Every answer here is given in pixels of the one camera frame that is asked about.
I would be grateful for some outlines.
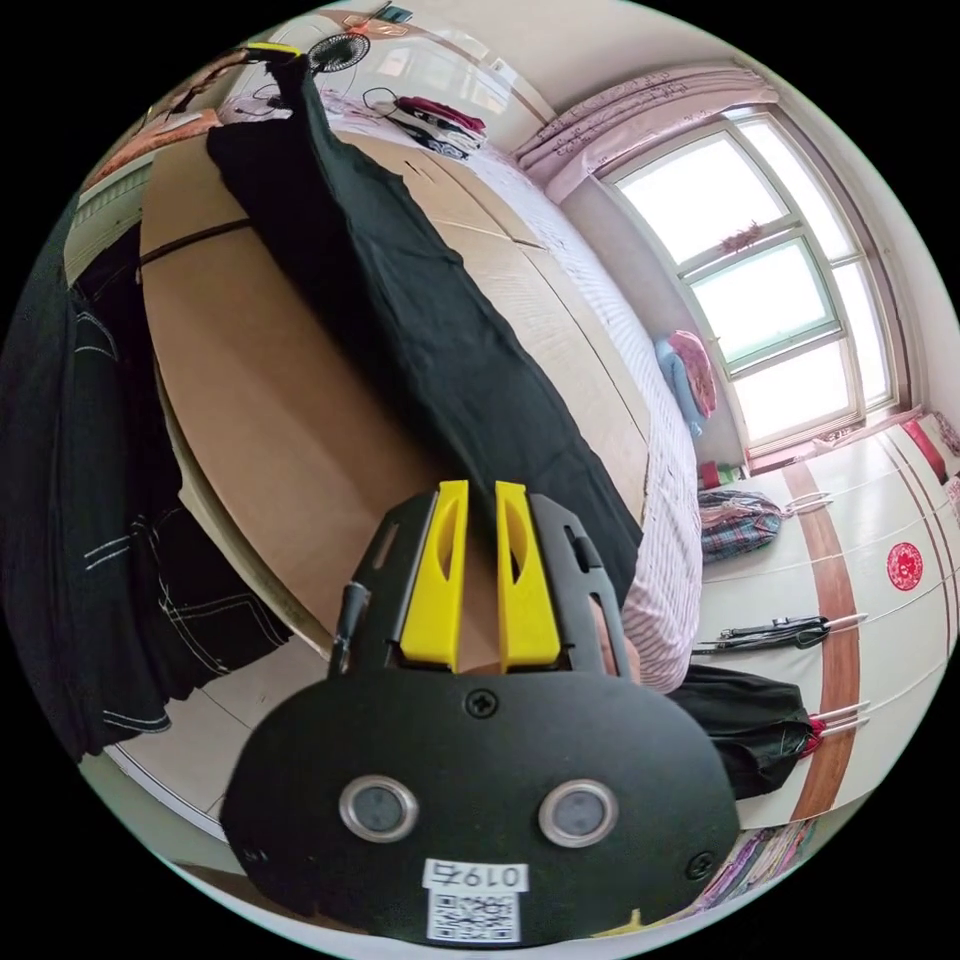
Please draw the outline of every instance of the floor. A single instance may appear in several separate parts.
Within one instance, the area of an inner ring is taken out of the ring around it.
[[[189,699],[171,701],[169,730],[129,740],[111,755],[131,775],[151,778],[154,796],[174,800],[179,812],[216,835],[220,803],[253,728],[284,700],[323,680],[326,672],[327,661],[293,637],[269,656],[212,681]],[[162,791],[170,796],[164,797]],[[207,826],[204,820],[212,823]]]

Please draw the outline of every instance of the curtain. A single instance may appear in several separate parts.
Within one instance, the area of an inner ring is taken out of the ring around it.
[[[851,443],[859,443],[861,440],[865,440],[867,437],[872,437],[876,433],[883,433],[885,430],[889,430],[891,427],[895,427],[898,424],[910,423],[913,420],[919,420],[920,417],[926,414],[926,412],[926,408],[920,404],[910,410],[905,410],[902,413],[891,414],[889,417],[885,417],[883,420],[878,421],[869,427],[857,427],[852,430],[844,431],[843,436],[840,437],[834,438],[832,435],[829,439],[816,437],[811,443],[812,449],[810,452],[804,454],[803,456],[797,457],[797,460],[812,460],[814,457],[819,457],[822,453],[830,453],[832,450],[839,450],[841,447],[847,447]]]
[[[556,204],[600,167],[737,106],[776,103],[777,91],[735,63],[648,73],[571,107],[514,154]]]

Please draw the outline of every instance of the cabinet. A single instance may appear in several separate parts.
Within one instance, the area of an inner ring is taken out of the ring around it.
[[[861,614],[808,651],[715,655],[717,666],[799,686],[811,713],[864,703],[784,787],[743,802],[744,827],[774,826],[863,796],[886,776],[932,700],[958,629],[960,526],[902,427],[731,485],[784,505],[832,502],[784,521],[768,547],[705,570],[700,641],[775,617]]]

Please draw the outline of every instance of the wooden trim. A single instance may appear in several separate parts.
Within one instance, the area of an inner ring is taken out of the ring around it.
[[[758,477],[762,473],[782,470],[784,467],[790,466],[791,463],[795,463],[797,460],[812,454],[815,449],[813,442],[807,441],[806,443],[798,443],[791,447],[786,447],[776,453],[765,453],[759,457],[751,457],[748,455],[747,468],[750,471],[750,476]]]
[[[810,468],[795,463],[783,471],[794,498],[820,493]],[[853,583],[844,559],[843,548],[827,510],[813,510],[797,517],[810,554],[820,615],[838,620],[857,614]],[[849,707],[860,701],[860,631],[854,627],[837,637],[828,636],[821,644],[823,680],[820,712]],[[856,730],[824,739],[814,753],[793,820],[806,820],[831,810],[853,753]]]

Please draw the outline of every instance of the window frame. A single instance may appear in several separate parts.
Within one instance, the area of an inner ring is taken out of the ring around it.
[[[852,249],[848,255],[836,257],[833,260],[826,256],[813,230],[807,225],[799,207],[793,203],[790,192],[770,164],[753,147],[746,134],[739,129],[738,122],[749,121],[751,118],[771,121],[774,131],[785,141],[786,146],[797,155],[807,173],[814,179],[829,208],[839,220],[842,229],[850,240]],[[658,166],[673,161],[683,152],[703,146],[705,141],[713,137],[718,139],[726,137],[727,142],[730,142],[753,171],[760,175],[765,185],[773,190],[787,213],[778,220],[764,225],[759,239],[744,250],[724,254],[721,245],[718,244],[711,250],[704,251],[683,263],[677,264],[659,236],[627,199],[623,193],[623,188],[653,172]],[[721,373],[724,392],[730,404],[741,445],[748,458],[765,456],[794,444],[805,443],[822,434],[859,425],[878,412],[909,407],[911,391],[906,341],[893,293],[893,285],[883,264],[880,251],[862,214],[839,177],[816,145],[781,108],[763,106],[728,111],[725,115],[707,120],[676,137],[667,138],[650,148],[634,152],[632,155],[598,171],[597,178],[605,192],[634,224],[668,271],[675,288],[694,320],[695,327],[702,335],[704,346],[711,361]],[[839,329],[820,337],[801,341],[787,349],[775,352],[767,358],[759,359],[749,366],[731,372],[730,365],[724,358],[717,338],[713,335],[710,324],[700,307],[692,284],[730,269],[736,263],[746,261],[765,249],[776,247],[784,243],[789,237],[802,237],[806,244],[806,250],[811,255],[815,265],[815,280],[818,284],[822,284],[822,290],[827,293],[830,308],[839,324]],[[835,269],[851,263],[858,263],[862,266],[863,275],[866,279],[868,294],[876,312],[877,333],[882,347],[889,387],[886,398],[873,401],[869,405],[864,397],[856,340],[851,330],[843,298],[833,275]],[[794,425],[789,430],[776,435],[752,441],[737,397],[736,381],[831,342],[840,343],[841,358],[850,394],[848,408],[838,412],[827,421],[818,418],[805,424]]]

